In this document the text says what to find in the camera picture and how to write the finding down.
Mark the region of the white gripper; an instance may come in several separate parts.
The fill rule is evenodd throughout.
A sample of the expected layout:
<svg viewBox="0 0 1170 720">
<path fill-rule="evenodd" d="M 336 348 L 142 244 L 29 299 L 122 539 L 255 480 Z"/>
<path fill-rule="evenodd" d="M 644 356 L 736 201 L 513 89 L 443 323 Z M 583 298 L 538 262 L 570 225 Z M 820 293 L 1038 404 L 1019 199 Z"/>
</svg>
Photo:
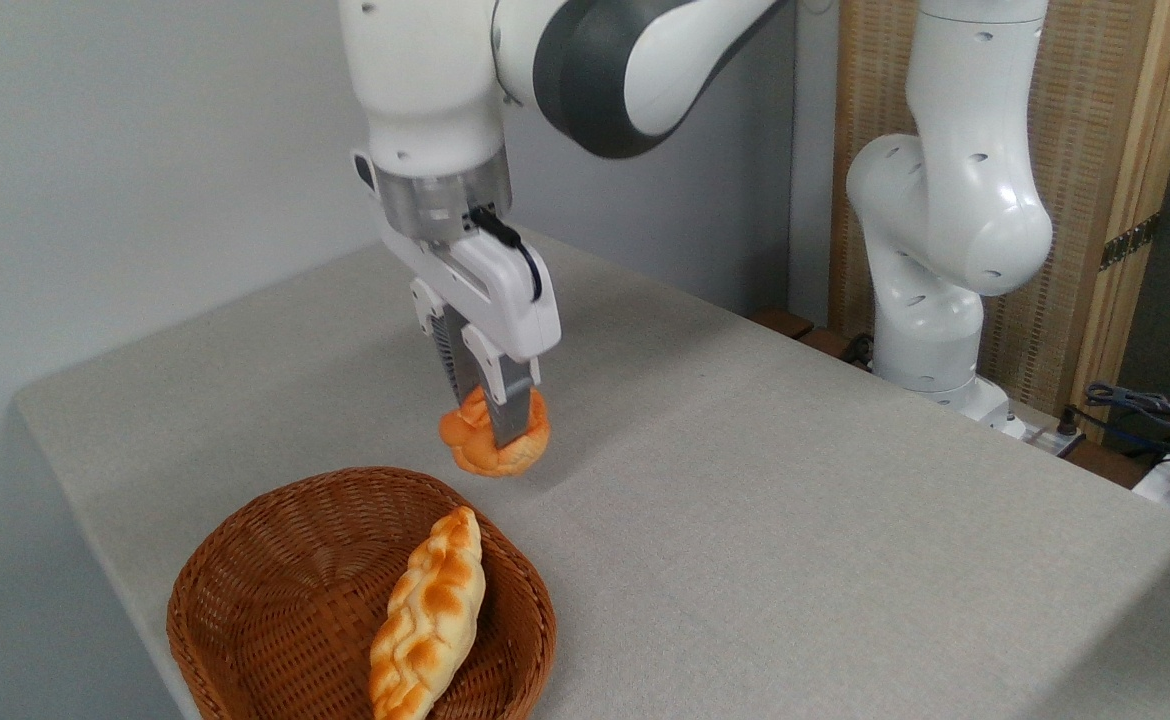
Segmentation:
<svg viewBox="0 0 1170 720">
<path fill-rule="evenodd" d="M 479 386 L 504 448 L 526 434 L 538 357 L 560 338 L 548 265 L 503 215 L 512 204 L 505 151 L 443 176 L 398 176 L 353 152 L 381 211 L 379 234 L 412 272 L 422 332 L 434 341 L 454 400 Z"/>
</svg>

